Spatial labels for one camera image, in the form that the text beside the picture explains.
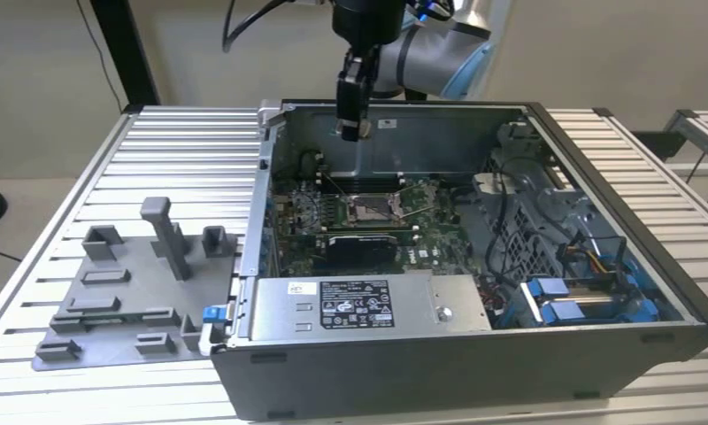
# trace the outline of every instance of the yellow wire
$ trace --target yellow wire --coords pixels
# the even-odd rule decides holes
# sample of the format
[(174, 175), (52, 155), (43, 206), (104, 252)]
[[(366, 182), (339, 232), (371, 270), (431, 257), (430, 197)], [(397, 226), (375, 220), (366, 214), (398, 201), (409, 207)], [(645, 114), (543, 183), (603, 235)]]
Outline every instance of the yellow wire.
[(606, 267), (601, 263), (599, 258), (595, 256), (595, 254), (591, 251), (586, 251), (586, 253), (589, 254), (590, 259), (593, 259), (593, 262), (595, 263), (595, 265), (599, 268), (601, 272), (602, 273), (609, 273), (609, 271), (606, 270)]

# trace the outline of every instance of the barcode sticker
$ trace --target barcode sticker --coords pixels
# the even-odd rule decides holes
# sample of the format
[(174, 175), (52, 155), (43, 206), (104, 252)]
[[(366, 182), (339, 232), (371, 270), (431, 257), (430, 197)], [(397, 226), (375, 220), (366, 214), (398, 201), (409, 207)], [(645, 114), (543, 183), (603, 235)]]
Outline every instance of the barcode sticker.
[(378, 128), (397, 128), (397, 120), (378, 120)]

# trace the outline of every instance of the power supply label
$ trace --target power supply label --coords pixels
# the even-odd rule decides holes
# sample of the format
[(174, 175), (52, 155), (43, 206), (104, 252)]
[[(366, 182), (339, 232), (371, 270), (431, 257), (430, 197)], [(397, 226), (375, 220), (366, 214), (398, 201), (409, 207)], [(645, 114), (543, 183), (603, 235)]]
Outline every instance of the power supply label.
[(321, 282), (321, 324), (326, 329), (393, 328), (389, 281)]

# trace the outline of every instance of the gray plastic holder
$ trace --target gray plastic holder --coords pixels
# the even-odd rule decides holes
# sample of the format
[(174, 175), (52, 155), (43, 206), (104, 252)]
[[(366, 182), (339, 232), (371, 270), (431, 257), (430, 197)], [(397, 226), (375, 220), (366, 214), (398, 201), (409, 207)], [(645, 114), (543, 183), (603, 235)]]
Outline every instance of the gray plastic holder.
[[(35, 370), (206, 359), (202, 312), (228, 303), (238, 237), (223, 227), (184, 236), (168, 210), (167, 198), (146, 199), (142, 217), (158, 237), (122, 237), (114, 226), (90, 229)], [(215, 340), (222, 335), (212, 329)]]

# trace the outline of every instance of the white wall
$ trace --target white wall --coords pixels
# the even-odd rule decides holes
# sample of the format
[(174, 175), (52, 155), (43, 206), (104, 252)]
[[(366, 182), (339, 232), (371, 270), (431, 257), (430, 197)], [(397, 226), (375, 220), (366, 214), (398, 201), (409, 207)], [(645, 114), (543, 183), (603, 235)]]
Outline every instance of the white wall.
[[(170, 104), (259, 105), (266, 98), (335, 97), (347, 44), (331, 29), (331, 7), (287, 4), (220, 50), (224, 0), (136, 0), (154, 78)], [(266, 0), (239, 0), (234, 26)]]
[[(235, 23), (266, 1), (238, 3)], [(268, 97), (335, 96), (346, 43), (329, 6), (283, 6), (224, 55), (224, 0), (131, 4), (163, 103), (252, 107)], [(0, 0), (0, 178), (78, 175), (118, 116), (75, 1)]]
[(118, 116), (74, 0), (0, 0), (0, 178), (78, 174)]
[[(329, 6), (286, 5), (226, 56), (226, 0), (131, 3), (166, 103), (334, 96), (346, 44)], [(263, 3), (240, 0), (236, 21)], [(708, 0), (517, 0), (511, 10), (486, 98), (607, 106), (635, 128), (708, 108)], [(76, 175), (116, 117), (74, 0), (0, 0), (0, 178)]]
[(708, 109), (708, 0), (515, 0), (486, 99), (605, 106), (635, 129)]

